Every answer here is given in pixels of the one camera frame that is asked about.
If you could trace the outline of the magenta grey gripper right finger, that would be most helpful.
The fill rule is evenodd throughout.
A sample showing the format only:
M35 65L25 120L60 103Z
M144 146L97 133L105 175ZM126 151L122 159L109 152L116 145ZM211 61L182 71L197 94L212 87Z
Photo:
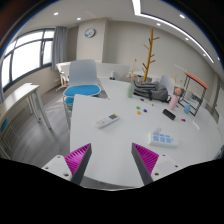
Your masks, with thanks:
M151 174L159 155L136 143L132 144L131 153L137 165L143 184L147 185L152 183L153 179Z

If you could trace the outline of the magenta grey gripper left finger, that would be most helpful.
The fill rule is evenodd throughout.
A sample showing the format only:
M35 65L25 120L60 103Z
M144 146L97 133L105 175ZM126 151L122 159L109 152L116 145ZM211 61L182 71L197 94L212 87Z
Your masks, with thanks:
M65 156L65 161L72 173L71 181L79 185L92 154L91 144L86 144Z

